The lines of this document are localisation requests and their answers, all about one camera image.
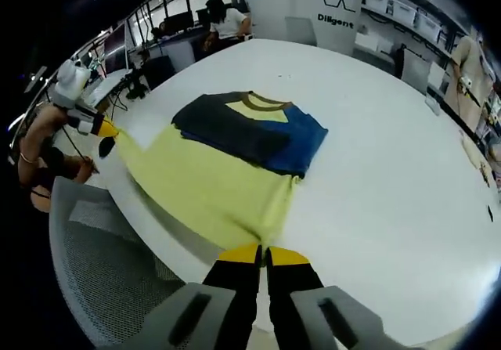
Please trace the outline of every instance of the floor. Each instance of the floor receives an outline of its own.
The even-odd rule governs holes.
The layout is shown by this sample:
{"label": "floor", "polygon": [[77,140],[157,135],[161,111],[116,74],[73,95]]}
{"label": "floor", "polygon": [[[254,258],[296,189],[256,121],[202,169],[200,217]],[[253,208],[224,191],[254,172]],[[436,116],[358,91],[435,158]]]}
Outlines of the floor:
{"label": "floor", "polygon": [[[121,95],[121,101],[128,107],[129,110],[134,108],[136,105],[136,101],[140,101],[141,99],[137,99],[136,101],[130,101],[125,98],[126,92]],[[111,115],[111,109],[108,110],[108,115]],[[114,123],[115,125],[120,127],[121,115],[124,114],[124,111],[116,108],[114,111]],[[94,135],[80,135],[74,129],[67,127],[68,135],[72,138],[73,142],[77,146],[77,148],[81,151],[83,155],[96,155],[95,151],[97,146],[99,145],[100,138]],[[70,141],[66,137],[66,135],[60,132],[55,137],[55,146],[60,148],[64,153],[75,155],[77,154]],[[99,188],[106,188],[105,182],[99,177],[99,174],[93,175],[91,179],[89,179],[88,184],[92,186],[97,186]],[[416,344],[416,346],[423,347],[427,350],[449,350],[454,347],[454,345],[464,336],[467,328],[460,328],[456,332],[448,334],[444,337],[435,339],[433,341],[427,342],[425,344]],[[341,343],[337,343],[339,349],[346,349]],[[248,350],[278,350],[279,347],[276,343],[274,334],[266,333],[262,330],[254,328],[251,333],[249,343],[247,346]]]}

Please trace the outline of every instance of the white banner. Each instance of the white banner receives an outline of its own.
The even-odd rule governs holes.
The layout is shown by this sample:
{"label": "white banner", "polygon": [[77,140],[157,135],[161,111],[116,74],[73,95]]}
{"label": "white banner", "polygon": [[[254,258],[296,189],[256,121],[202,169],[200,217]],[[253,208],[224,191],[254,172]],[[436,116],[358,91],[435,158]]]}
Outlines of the white banner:
{"label": "white banner", "polygon": [[247,0],[256,38],[294,41],[351,55],[362,0]]}

